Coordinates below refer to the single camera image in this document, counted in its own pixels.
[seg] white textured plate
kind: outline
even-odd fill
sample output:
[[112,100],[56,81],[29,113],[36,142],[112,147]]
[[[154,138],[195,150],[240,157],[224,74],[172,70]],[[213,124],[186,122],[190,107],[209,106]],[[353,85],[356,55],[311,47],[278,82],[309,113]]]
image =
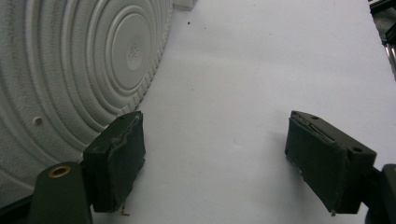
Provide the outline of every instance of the white textured plate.
[[171,14],[171,0],[0,1],[0,207],[135,109]]

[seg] white table surface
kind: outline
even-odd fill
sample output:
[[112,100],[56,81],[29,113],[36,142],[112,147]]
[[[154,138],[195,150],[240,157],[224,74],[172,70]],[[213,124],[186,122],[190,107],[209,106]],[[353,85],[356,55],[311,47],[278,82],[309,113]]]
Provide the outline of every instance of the white table surface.
[[131,215],[94,214],[94,223],[364,223],[364,204],[331,217],[286,161],[293,109],[375,150],[376,168],[396,162],[396,82],[363,0],[200,0],[175,10],[138,109],[147,162]]

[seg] small hole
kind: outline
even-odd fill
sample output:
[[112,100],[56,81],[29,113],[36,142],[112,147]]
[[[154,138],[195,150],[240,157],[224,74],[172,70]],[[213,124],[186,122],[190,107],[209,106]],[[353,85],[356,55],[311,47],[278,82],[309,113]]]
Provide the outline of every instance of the small hole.
[[59,169],[56,169],[52,172],[54,175],[62,175],[64,173],[66,173],[66,168],[61,167]]
[[361,148],[358,148],[358,147],[353,147],[352,150],[354,150],[356,152],[363,152],[363,150]]
[[53,168],[49,172],[49,177],[58,178],[58,177],[69,174],[71,170],[72,170],[72,168],[70,166],[58,166],[58,167]]
[[42,124],[43,123],[43,119],[42,118],[40,118],[40,117],[35,117],[35,118],[33,118],[33,124],[35,125],[35,126],[38,126],[38,125],[40,125],[40,124]]

